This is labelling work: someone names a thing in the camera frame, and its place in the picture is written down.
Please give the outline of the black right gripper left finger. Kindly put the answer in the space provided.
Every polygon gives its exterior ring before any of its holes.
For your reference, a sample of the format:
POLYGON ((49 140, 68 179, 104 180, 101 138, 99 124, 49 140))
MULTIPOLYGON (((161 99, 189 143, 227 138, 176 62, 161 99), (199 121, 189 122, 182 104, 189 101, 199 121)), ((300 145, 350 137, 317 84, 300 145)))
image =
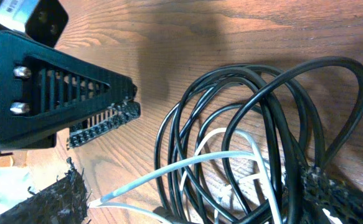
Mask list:
POLYGON ((87 217, 87 188, 72 158, 65 177, 0 214, 0 224, 82 223, 87 217))

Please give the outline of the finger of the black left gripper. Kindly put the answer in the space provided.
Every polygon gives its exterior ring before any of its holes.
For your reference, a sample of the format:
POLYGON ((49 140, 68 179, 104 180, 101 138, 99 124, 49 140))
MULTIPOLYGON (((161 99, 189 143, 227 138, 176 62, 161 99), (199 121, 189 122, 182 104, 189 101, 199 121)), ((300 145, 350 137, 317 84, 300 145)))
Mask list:
POLYGON ((93 115, 70 127, 67 149, 80 147, 107 132, 139 118, 140 104, 131 100, 117 105, 112 104, 105 111, 93 115))
POLYGON ((0 149, 54 147, 58 131, 136 92, 129 77, 0 30, 0 149))

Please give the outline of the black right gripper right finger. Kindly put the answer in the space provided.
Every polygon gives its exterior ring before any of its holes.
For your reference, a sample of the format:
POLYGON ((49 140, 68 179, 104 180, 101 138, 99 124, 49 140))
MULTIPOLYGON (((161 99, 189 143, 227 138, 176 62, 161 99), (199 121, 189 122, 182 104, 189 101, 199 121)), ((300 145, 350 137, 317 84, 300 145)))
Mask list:
POLYGON ((330 211, 343 223, 363 223, 363 192, 327 177, 318 167, 301 173, 304 199, 330 211))

